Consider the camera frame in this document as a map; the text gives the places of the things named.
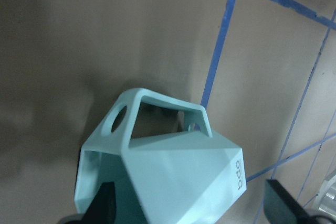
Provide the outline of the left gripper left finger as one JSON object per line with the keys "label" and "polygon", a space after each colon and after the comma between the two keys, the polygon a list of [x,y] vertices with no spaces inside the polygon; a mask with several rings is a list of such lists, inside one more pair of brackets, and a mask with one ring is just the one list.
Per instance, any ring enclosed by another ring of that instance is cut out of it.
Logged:
{"label": "left gripper left finger", "polygon": [[114,223],[116,220],[116,191],[114,182],[102,183],[81,223]]}

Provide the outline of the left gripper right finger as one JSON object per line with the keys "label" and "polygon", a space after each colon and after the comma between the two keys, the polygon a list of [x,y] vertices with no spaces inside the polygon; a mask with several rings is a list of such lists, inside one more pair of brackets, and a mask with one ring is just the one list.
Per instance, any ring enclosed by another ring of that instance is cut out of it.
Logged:
{"label": "left gripper right finger", "polygon": [[265,181],[264,214],[269,223],[306,223],[307,212],[276,179]]}

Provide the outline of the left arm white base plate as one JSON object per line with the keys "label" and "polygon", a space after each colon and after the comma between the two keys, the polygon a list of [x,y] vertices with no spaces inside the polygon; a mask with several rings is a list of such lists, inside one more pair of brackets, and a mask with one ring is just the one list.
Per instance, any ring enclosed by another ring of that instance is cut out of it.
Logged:
{"label": "left arm white base plate", "polygon": [[317,209],[335,218],[335,178],[323,182],[319,196]]}

